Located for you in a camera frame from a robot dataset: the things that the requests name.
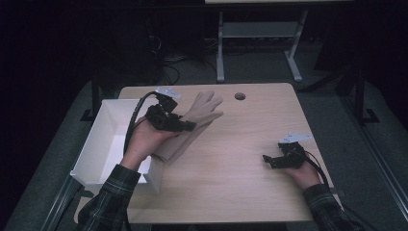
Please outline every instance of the table top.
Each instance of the table top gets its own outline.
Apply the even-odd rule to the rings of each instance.
[[[141,98],[156,87],[130,87],[120,99]],[[200,91],[223,97],[215,120],[172,165],[165,165],[160,194],[133,196],[130,222],[200,223],[311,220],[301,189],[263,155],[282,156],[278,141],[289,132],[313,135],[289,84],[173,86],[182,115]],[[236,93],[245,94],[237,100]],[[316,141],[299,142],[319,160]],[[78,210],[89,198],[82,198]]]

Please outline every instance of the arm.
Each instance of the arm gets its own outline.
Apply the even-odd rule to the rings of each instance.
[[[303,190],[303,196],[320,231],[362,230],[359,225],[350,221],[333,194],[321,184],[317,171],[309,163],[303,163],[299,169],[283,170]]]
[[[173,132],[156,130],[147,120],[139,119],[129,146],[119,165],[102,186],[99,194],[79,212],[76,230],[120,230],[140,174],[140,164]]]

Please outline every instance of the plaid sleeve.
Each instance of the plaid sleeve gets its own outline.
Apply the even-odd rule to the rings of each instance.
[[[315,185],[303,192],[306,203],[320,231],[361,230],[344,213],[333,194],[325,185]]]
[[[140,174],[116,165],[99,194],[78,214],[76,230],[120,230]]]

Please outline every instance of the metal bar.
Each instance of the metal bar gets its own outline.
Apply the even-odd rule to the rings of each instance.
[[[382,154],[381,150],[375,144],[370,132],[368,131],[367,127],[362,126],[359,121],[356,120],[356,117],[353,113],[353,105],[349,100],[345,98],[341,98],[342,103],[348,110],[346,110],[351,118],[351,121],[356,126],[357,130],[360,132],[361,137],[363,138],[365,144],[370,150],[370,153],[377,163],[378,168],[380,169],[380,173],[384,179],[384,182],[389,189],[391,195],[393,196],[396,205],[400,209],[401,213],[408,221],[408,196],[404,189],[400,186],[398,180],[395,178],[395,175],[389,165],[387,164],[386,160],[384,159],[384,155]]]

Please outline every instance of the white box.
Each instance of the white box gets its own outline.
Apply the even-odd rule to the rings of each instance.
[[[85,186],[85,190],[98,194],[115,165],[120,163],[126,131],[138,102],[138,99],[102,101],[78,161],[70,172],[73,178]],[[147,98],[138,118],[146,114],[149,106],[157,103],[157,99]],[[147,157],[141,163],[141,177],[134,193],[159,193],[163,165],[160,160]]]

